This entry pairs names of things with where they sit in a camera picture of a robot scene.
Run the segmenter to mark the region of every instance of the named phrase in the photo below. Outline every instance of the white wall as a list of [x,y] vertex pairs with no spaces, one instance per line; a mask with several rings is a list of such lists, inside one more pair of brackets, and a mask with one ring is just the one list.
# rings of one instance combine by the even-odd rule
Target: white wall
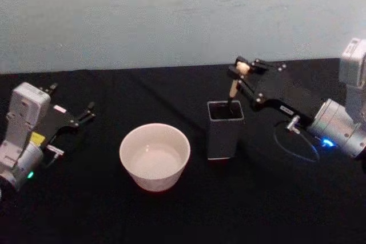
[[366,0],[0,0],[0,70],[338,57]]

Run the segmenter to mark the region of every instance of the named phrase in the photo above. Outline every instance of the black cable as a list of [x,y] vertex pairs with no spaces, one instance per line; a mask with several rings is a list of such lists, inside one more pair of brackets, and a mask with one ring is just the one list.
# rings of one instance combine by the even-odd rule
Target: black cable
[[277,124],[275,124],[274,126],[274,131],[273,131],[273,138],[274,138],[274,141],[276,141],[276,144],[281,148],[283,149],[286,153],[292,155],[293,157],[297,157],[297,158],[300,158],[301,160],[304,160],[304,161],[308,161],[308,162],[318,162],[320,160],[320,156],[319,156],[319,153],[317,151],[317,149],[314,147],[314,145],[300,132],[299,136],[310,146],[310,148],[312,149],[312,151],[314,152],[314,156],[316,159],[310,159],[310,158],[307,158],[307,157],[303,157],[302,155],[300,154],[296,154],[288,149],[286,149],[278,140],[277,138],[277,134],[276,134],[276,130],[277,130],[277,127],[280,125],[280,124],[283,124],[283,123],[288,123],[288,121],[281,121]]

